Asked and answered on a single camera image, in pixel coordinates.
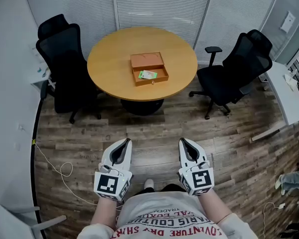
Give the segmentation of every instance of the black office chair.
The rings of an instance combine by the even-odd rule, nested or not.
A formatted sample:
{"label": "black office chair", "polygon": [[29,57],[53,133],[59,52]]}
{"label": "black office chair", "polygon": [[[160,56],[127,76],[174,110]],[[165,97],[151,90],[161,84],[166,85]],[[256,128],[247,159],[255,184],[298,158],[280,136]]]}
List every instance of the black office chair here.
{"label": "black office chair", "polygon": [[66,21],[63,14],[54,16],[43,22],[38,28],[38,38],[45,39],[57,32],[65,29],[69,23]]}
{"label": "black office chair", "polygon": [[80,27],[69,24],[62,31],[38,40],[36,48],[56,79],[54,108],[57,113],[72,112],[70,122],[84,106],[95,102],[99,91],[87,71],[80,42]]}
{"label": "black office chair", "polygon": [[250,30],[247,35],[253,39],[254,45],[258,45],[259,49],[261,49],[265,54],[269,55],[273,45],[267,37],[265,37],[256,29]]}
{"label": "black office chair", "polygon": [[207,53],[211,53],[209,66],[197,71],[203,91],[191,91],[189,96],[204,95],[211,98],[205,115],[206,120],[210,119],[209,113],[214,102],[223,106],[226,109],[225,115],[229,115],[230,109],[227,104],[235,104],[249,93],[249,84],[273,65],[269,57],[271,47],[271,42],[257,30],[248,34],[241,33],[234,49],[223,61],[223,66],[212,65],[216,53],[222,49],[205,48]]}

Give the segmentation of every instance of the white desk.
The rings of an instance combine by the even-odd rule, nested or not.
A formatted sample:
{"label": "white desk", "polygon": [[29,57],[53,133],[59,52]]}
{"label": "white desk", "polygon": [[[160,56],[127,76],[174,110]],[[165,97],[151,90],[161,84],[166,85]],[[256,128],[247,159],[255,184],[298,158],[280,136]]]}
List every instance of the white desk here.
{"label": "white desk", "polygon": [[284,74],[288,73],[288,69],[285,65],[273,62],[273,66],[265,74],[272,88],[280,110],[283,114],[284,120],[277,122],[269,130],[254,136],[252,141],[256,141],[263,138],[286,125],[291,125],[299,121],[299,91],[292,91],[289,85],[286,83]]}
{"label": "white desk", "polygon": [[51,81],[50,75],[51,75],[50,69],[48,68],[47,64],[43,63],[41,65],[41,71],[37,72],[35,70],[32,70],[32,74],[29,75],[28,79],[29,79],[30,84],[33,85],[39,91],[40,91],[42,82],[44,82],[46,80],[48,80],[49,84],[55,89],[55,85]]}

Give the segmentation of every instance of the wooden floor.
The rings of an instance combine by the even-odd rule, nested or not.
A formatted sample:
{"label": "wooden floor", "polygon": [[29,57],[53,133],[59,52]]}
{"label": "wooden floor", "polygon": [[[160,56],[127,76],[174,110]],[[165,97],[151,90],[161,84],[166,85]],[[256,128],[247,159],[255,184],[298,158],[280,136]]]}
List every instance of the wooden floor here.
{"label": "wooden floor", "polygon": [[[291,220],[299,220],[296,205],[299,197],[282,197],[274,189],[278,176],[295,170],[299,161],[299,122],[250,143],[252,136],[282,117],[273,93],[264,92],[258,80],[254,81],[254,88],[237,104],[229,105],[232,112],[227,117],[221,108],[214,106],[210,120],[204,119],[209,99],[188,97],[189,91],[200,90],[197,79],[147,117],[131,115],[119,100],[101,94],[102,119],[97,120],[92,112],[84,111],[71,125],[70,114],[57,115],[50,97],[42,107],[37,143],[57,169],[64,162],[72,162],[73,174],[65,178],[67,185],[78,196],[97,203],[98,197],[93,193],[94,172],[103,150],[110,144],[125,137],[133,141],[134,178],[127,192],[130,197],[142,189],[147,178],[154,180],[157,190],[169,183],[179,184],[177,143],[180,137],[187,137],[205,148],[214,167],[215,191],[233,212],[250,224],[259,238],[262,238],[265,203],[286,203],[284,210],[266,208],[266,237],[276,238]],[[42,219],[67,216],[65,222],[46,231],[48,238],[76,238],[89,224],[95,207],[75,198],[38,150],[35,168]]]}

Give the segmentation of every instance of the window blinds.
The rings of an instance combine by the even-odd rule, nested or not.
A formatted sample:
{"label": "window blinds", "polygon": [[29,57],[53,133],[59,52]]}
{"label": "window blinds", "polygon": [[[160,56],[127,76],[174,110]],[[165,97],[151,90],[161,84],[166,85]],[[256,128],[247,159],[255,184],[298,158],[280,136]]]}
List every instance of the window blinds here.
{"label": "window blinds", "polygon": [[81,46],[85,58],[92,47],[116,31],[113,0],[28,0],[38,25],[63,13],[69,23],[81,28]]}
{"label": "window blinds", "polygon": [[219,46],[215,63],[221,63],[232,51],[240,33],[260,29],[273,0],[210,0],[195,46],[198,63],[208,64],[205,47]]}
{"label": "window blinds", "polygon": [[153,26],[194,45],[208,0],[117,0],[120,28]]}

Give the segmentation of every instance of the jeans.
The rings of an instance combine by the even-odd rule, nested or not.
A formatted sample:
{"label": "jeans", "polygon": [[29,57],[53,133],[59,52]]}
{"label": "jeans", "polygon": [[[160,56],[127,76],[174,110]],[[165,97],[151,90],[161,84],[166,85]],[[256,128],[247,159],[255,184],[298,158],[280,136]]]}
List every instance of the jeans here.
{"label": "jeans", "polygon": [[283,190],[299,189],[299,171],[284,174],[280,182]]}

